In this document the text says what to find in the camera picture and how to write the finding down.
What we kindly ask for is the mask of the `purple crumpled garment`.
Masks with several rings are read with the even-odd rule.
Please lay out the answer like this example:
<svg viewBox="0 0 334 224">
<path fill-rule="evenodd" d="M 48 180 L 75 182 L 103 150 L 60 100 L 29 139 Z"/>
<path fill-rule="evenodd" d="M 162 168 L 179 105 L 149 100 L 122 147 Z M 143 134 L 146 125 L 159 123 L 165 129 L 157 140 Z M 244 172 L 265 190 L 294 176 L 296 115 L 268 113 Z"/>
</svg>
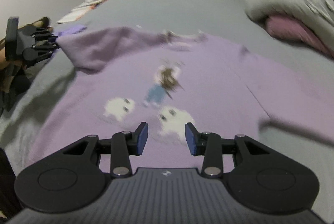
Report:
<svg viewBox="0 0 334 224">
<path fill-rule="evenodd" d="M 74 34 L 77 34 L 77 33 L 81 33 L 83 31 L 85 31 L 86 29 L 87 29 L 87 27 L 85 25 L 78 24 L 78 25 L 74 25 L 74 26 L 71 26 L 69 28 L 66 28 L 64 30 L 61 30 L 61 31 L 57 31 L 55 33 L 55 35 L 58 36 L 58 37 L 67 36 L 67 35 L 74 35 Z"/>
</svg>

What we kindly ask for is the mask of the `lilac knit sweater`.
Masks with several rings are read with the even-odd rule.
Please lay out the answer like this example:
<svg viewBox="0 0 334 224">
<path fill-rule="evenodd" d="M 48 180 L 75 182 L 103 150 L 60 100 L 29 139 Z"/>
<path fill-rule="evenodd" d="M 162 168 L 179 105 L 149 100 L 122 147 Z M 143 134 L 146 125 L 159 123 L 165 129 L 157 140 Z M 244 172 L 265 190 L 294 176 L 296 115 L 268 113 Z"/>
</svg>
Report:
<svg viewBox="0 0 334 224">
<path fill-rule="evenodd" d="M 87 136 L 108 139 L 141 122 L 138 167 L 201 167 L 185 139 L 193 123 L 231 139 L 258 138 L 274 122 L 333 142 L 333 93 L 242 45 L 200 33 L 181 37 L 107 28 L 62 36 L 76 76 L 30 149 L 28 164 Z"/>
</svg>

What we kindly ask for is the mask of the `pink pillow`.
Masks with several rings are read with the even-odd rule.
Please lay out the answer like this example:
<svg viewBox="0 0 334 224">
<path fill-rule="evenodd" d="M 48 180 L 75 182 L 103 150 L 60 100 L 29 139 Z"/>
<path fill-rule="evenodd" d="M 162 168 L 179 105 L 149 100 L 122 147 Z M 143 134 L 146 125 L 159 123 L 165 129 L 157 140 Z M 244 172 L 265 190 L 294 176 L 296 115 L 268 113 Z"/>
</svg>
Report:
<svg viewBox="0 0 334 224">
<path fill-rule="evenodd" d="M 333 51 L 296 18 L 287 15 L 272 15 L 266 19 L 265 28 L 267 33 L 276 39 L 304 43 L 333 58 Z"/>
</svg>

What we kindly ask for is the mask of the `white papers and booklets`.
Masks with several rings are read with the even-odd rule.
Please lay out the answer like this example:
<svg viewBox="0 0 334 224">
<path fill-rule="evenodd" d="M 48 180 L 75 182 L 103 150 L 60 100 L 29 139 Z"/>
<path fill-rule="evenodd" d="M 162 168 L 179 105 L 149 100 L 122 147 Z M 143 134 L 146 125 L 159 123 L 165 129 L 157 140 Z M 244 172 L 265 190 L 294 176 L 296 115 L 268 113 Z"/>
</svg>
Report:
<svg viewBox="0 0 334 224">
<path fill-rule="evenodd" d="M 87 12 L 95 9 L 105 1 L 107 0 L 85 0 L 83 3 L 74 7 L 68 14 L 60 18 L 60 20 L 57 21 L 57 24 L 75 22 L 83 17 Z"/>
</svg>

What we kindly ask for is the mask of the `grey bed sheet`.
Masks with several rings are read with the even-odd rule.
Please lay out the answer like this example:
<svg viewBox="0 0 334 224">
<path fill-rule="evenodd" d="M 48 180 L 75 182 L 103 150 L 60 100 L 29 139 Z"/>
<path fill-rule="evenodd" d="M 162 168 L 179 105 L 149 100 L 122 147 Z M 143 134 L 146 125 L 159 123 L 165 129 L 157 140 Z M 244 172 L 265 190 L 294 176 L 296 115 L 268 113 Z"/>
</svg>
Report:
<svg viewBox="0 0 334 224">
<path fill-rule="evenodd" d="M 109 0 L 81 22 L 88 27 L 85 32 L 127 27 L 181 37 L 200 33 L 220 37 L 333 93 L 333 62 L 309 49 L 271 39 L 247 18 L 243 0 Z M 3 113 L 1 146 L 15 173 L 30 165 L 27 160 L 33 142 L 75 76 L 75 67 L 61 48 L 12 111 Z M 274 122 L 260 126 L 257 139 L 301 162 L 315 161 L 318 166 L 324 166 L 321 156 L 333 150 L 333 142 L 296 133 Z"/>
</svg>

